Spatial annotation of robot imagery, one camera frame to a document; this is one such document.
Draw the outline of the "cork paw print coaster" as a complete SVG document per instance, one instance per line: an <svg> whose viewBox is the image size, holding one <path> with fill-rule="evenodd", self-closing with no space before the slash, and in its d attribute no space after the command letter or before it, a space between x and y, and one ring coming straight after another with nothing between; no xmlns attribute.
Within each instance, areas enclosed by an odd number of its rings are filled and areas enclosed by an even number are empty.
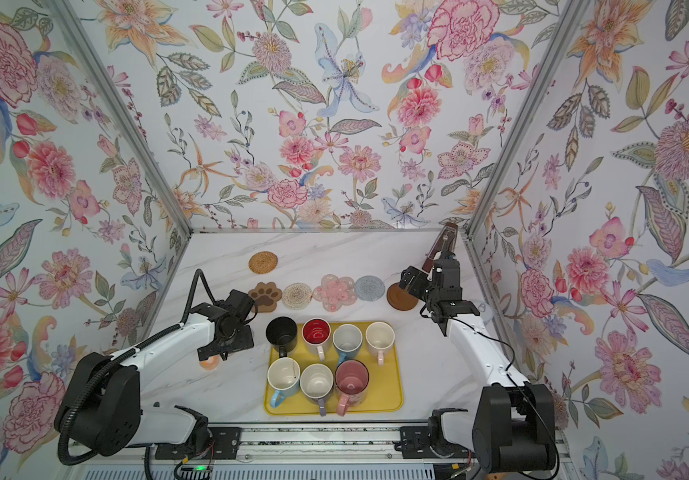
<svg viewBox="0 0 689 480"><path fill-rule="evenodd" d="M272 313L282 301L282 290L274 282L258 282L248 295L254 300L258 313Z"/></svg>

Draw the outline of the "brown wooden round coaster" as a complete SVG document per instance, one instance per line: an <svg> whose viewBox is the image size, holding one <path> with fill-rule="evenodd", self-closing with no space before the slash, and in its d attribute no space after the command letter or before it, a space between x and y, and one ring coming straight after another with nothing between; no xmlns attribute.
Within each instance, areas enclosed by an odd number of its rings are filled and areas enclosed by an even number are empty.
<svg viewBox="0 0 689 480"><path fill-rule="evenodd" d="M398 311L410 311L418 304L418 300L401 288L398 283L388 287L386 299L388 304Z"/></svg>

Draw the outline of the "white embroidered round coaster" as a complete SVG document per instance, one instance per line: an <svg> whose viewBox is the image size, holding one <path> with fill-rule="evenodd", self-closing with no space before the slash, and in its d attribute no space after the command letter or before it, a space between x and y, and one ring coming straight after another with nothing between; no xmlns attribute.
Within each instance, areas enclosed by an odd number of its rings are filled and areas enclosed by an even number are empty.
<svg viewBox="0 0 689 480"><path fill-rule="evenodd" d="M290 284L282 292L282 303L290 310L302 310L312 301L312 288L308 284L298 282Z"/></svg>

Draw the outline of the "grey round coaster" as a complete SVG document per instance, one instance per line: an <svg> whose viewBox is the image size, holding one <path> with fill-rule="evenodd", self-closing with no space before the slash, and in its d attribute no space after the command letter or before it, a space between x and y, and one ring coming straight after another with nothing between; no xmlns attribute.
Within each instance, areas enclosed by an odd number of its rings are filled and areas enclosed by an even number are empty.
<svg viewBox="0 0 689 480"><path fill-rule="evenodd" d="M356 280L354 290L359 300L374 302L385 295L386 287L380 278L366 275Z"/></svg>

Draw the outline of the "pink flower coaster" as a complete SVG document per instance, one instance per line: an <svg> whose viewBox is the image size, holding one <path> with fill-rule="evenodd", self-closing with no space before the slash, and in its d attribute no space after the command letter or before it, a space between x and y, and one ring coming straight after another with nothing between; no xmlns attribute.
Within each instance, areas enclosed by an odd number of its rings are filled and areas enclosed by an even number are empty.
<svg viewBox="0 0 689 480"><path fill-rule="evenodd" d="M312 290L312 298L320 302L327 312L336 312L357 300L355 281L351 277L328 274L322 277L320 285Z"/></svg>

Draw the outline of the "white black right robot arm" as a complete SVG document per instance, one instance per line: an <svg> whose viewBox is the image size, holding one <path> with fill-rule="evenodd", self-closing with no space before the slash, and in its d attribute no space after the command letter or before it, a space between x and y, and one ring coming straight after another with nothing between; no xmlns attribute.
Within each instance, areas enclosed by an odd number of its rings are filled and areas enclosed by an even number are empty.
<svg viewBox="0 0 689 480"><path fill-rule="evenodd" d="M516 472L556 478L559 456L554 399L514 366L514 350L489 326L492 309L465 299L460 264L451 252L429 256L422 268L402 271L399 286L422 304L420 315L438 326L482 383L472 410L436 409L428 419L431 448L440 455L464 448L485 473Z"/></svg>

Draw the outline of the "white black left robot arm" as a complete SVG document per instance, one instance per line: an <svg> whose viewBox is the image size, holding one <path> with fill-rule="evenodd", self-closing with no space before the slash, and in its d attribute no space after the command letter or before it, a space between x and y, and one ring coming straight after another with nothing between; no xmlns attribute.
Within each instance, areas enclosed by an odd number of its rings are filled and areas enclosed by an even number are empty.
<svg viewBox="0 0 689 480"><path fill-rule="evenodd" d="M196 303L196 290L206 287L204 272L196 271L180 321L112 355L90 353L78 362L54 418L62 465L110 457L128 447L170 446L189 458L214 448L204 414L142 402L152 381L190 355L226 360L254 347L250 323L258 315L256 300L232 290L224 300L208 292L206 301Z"/></svg>

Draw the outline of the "woven rattan round coaster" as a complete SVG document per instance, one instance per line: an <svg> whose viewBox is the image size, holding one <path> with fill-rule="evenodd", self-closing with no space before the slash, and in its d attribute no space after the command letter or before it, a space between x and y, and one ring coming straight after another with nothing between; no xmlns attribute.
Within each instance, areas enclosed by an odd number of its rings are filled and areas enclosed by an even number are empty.
<svg viewBox="0 0 689 480"><path fill-rule="evenodd" d="M248 260L248 268L254 274L268 274L278 267L278 256L274 252L260 251Z"/></svg>

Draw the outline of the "brown wooden metronome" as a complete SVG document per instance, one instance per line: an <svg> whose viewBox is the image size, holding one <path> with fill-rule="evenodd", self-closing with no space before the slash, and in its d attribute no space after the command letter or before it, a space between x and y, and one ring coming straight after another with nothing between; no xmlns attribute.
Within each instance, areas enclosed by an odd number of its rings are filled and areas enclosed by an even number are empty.
<svg viewBox="0 0 689 480"><path fill-rule="evenodd" d="M425 261L421 266L421 270L429 273L433 268L433 262L438 258L446 258L448 255L453 255L455 250L456 239L458 236L458 226L452 222L446 222L440 231L440 234L434 240L428 254L425 256Z"/></svg>

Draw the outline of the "small orange ball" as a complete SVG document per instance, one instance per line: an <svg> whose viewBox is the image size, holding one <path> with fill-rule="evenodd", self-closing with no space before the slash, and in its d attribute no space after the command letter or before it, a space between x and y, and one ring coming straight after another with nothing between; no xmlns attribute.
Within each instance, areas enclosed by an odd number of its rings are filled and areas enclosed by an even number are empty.
<svg viewBox="0 0 689 480"><path fill-rule="evenodd" d="M200 361L200 367L204 370L212 371L220 365L222 358L219 355L214 355L206 360Z"/></svg>

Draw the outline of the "black mug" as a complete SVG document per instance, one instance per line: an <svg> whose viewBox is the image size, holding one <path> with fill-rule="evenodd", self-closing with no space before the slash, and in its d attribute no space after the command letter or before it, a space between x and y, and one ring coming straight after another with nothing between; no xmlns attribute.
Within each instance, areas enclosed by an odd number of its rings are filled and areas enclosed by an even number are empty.
<svg viewBox="0 0 689 480"><path fill-rule="evenodd" d="M276 317L266 326L266 339L280 358L288 357L298 345L298 324L289 317Z"/></svg>

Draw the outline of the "red interior white mug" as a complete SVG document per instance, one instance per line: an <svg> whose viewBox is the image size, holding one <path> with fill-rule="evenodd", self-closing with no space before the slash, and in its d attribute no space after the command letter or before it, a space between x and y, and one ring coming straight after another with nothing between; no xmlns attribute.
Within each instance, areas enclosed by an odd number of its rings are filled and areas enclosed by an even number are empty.
<svg viewBox="0 0 689 480"><path fill-rule="evenodd" d="M310 319L302 326L302 339L310 354L319 362L324 362L332 347L332 326L320 318Z"/></svg>

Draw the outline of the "yellow tray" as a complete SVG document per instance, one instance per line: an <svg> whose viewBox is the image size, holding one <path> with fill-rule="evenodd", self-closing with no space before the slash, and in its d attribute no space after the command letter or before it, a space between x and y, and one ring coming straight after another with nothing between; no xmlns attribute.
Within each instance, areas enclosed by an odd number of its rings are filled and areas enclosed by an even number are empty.
<svg viewBox="0 0 689 480"><path fill-rule="evenodd" d="M394 348L386 358L384 366L379 366L376 359L370 355L366 347L365 341L365 330L367 326L372 322L355 322L355 323L330 323L332 326L332 336L334 336L334 331L340 326L340 324L354 324L357 326L363 334L363 343L355 360L362 362L369 371L369 384L367 388L367 393L362 404L350 408L347 413L381 413L381 412L392 412L402 408L403 395L402 395L402 385L399 375L399 365L396 357L395 343ZM336 368L338 368L338 352L332 347L328 350L328 355L326 355L326 361L319 362L306 348L304 340L302 339L302 326L304 324L298 324L298 345L294 352L290 354L290 358L296 360L300 364L300 369L304 371L306 367L314 363L322 363L332 370L332 373L336 373ZM280 359L278 352L272 348L270 350L270 364L272 362ZM278 408L270 407L270 397L272 397L272 390L270 386L266 386L266 398L264 398L264 407L266 412L270 415L315 415L319 416L314 408L314 404L306 399L306 396L302 393L302 390L298 394L288 398L284 403L280 404ZM332 396L326 402L326 410L328 410L328 415L334 415L336 413L336 407L338 407L338 394L336 394L336 386L334 386L334 392Z"/></svg>

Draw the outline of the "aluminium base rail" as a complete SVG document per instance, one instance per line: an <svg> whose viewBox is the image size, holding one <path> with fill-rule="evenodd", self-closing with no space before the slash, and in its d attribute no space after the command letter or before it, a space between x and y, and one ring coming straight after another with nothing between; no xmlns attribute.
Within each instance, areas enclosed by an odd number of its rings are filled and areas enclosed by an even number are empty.
<svg viewBox="0 0 689 480"><path fill-rule="evenodd" d="M250 422L210 425L214 445L188 455L180 446L156 446L156 461L253 463L464 463L471 450L439 445L426 421Z"/></svg>

